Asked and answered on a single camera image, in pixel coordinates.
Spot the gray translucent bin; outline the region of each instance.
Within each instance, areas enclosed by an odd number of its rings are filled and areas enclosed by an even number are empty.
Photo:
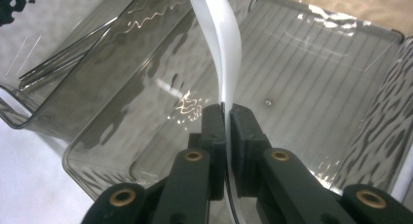
[[[243,40],[235,101],[272,145],[330,189],[390,191],[412,143],[412,39],[290,0],[229,1]],[[218,95],[189,0],[133,0],[84,64],[93,70],[78,77],[85,98],[107,104],[66,150],[66,171],[94,199],[116,183],[167,176]],[[212,204],[212,223],[228,221],[222,207]],[[251,213],[250,200],[242,208]]]
[[[88,94],[88,92],[96,93],[101,82],[104,82],[104,77],[107,77],[107,73],[97,72],[99,65],[95,63],[92,67],[88,57],[93,56],[86,55],[131,1],[91,0],[90,6],[86,7],[77,4],[80,9],[71,11],[72,13],[69,14],[71,17],[75,14],[81,15],[82,10],[91,13],[73,29],[67,28],[70,24],[61,23],[66,20],[64,18],[66,14],[60,12],[50,16],[53,7],[45,4],[31,6],[33,4],[27,3],[24,13],[35,9],[35,13],[48,14],[48,19],[56,21],[52,23],[56,28],[50,29],[47,25],[37,25],[43,20],[33,15],[27,19],[16,19],[12,24],[0,28],[0,35],[11,35],[11,28],[17,32],[10,40],[4,38],[5,43],[16,42],[15,38],[25,37],[24,40],[21,39],[21,45],[9,45],[8,51],[2,54],[9,57],[2,57],[0,61],[0,92],[8,93],[6,97],[10,98],[0,98],[0,118],[13,129],[37,131],[72,141],[107,103],[107,99],[113,93],[107,92],[108,96],[99,97]],[[56,38],[67,34],[69,36],[65,39]],[[55,41],[62,41],[56,48],[57,53],[35,67],[28,66],[33,63],[30,61],[38,59],[39,55],[45,56],[44,52],[36,54],[37,50],[46,51],[47,48],[53,47],[44,43]]]

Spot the screw hole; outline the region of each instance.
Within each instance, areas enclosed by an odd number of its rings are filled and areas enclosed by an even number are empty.
[[[288,161],[289,159],[289,155],[281,151],[274,151],[272,157],[278,161]]]
[[[135,197],[136,193],[133,189],[121,189],[112,194],[110,197],[110,204],[113,206],[125,206],[130,204]]]
[[[196,162],[200,160],[202,157],[203,155],[199,152],[189,152],[185,156],[186,160],[191,161],[191,162]]]
[[[386,201],[382,197],[368,190],[358,191],[356,196],[365,205],[374,208],[384,208],[387,206]]]

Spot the white strip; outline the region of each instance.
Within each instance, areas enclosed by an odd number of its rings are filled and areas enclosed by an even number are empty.
[[[234,102],[235,88],[241,67],[241,35],[237,20],[227,0],[190,0],[215,63],[219,84],[219,100],[225,103],[227,162],[232,201],[240,223],[245,223],[231,168],[231,129],[229,112]]]

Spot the floor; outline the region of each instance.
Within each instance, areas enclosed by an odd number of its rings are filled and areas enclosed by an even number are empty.
[[[15,21],[0,27],[3,83],[48,57],[100,1],[36,0],[22,13],[13,13]],[[63,170],[65,146],[0,121],[1,224],[82,221],[93,201]]]

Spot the textured plastic surface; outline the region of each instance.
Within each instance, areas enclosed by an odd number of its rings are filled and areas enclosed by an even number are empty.
[[[293,151],[330,186],[352,154],[349,148],[374,108],[371,103],[402,36],[289,0],[229,2],[243,40],[235,102],[252,109],[274,147]],[[112,43],[128,42],[130,35]],[[132,56],[123,58],[128,63]],[[187,146],[189,132],[201,131],[202,108],[218,101],[213,60],[190,11],[145,61],[66,151],[65,168],[92,197],[113,183],[149,186],[168,175],[174,155]],[[411,141],[405,140],[396,146],[402,152]],[[380,143],[368,146],[378,149]],[[365,153],[374,156],[375,151]],[[389,163],[393,165],[380,168],[386,174],[381,179],[394,179],[402,164],[392,158]],[[363,177],[390,189],[391,184]],[[245,221],[255,222],[253,203],[242,200],[241,205]],[[212,223],[228,220],[221,216],[227,215],[222,207],[212,204]]]
[[[0,89],[26,110],[22,113],[10,101],[1,101],[0,117],[14,129],[26,128],[64,139],[72,139],[78,133],[73,128],[56,128],[51,118],[67,113],[67,108],[59,105],[70,98],[66,96],[65,101],[56,104],[52,93],[60,84],[70,83],[71,78],[66,79],[66,75],[131,0],[76,0],[74,10],[60,11],[71,1],[27,3],[21,13],[13,13],[13,23],[0,27],[0,35],[15,32],[13,37],[2,37],[1,49],[5,53],[0,62]],[[76,99],[70,101],[82,105]]]
[[[345,13],[386,28],[413,34],[412,0],[295,0],[313,4],[330,12]]]

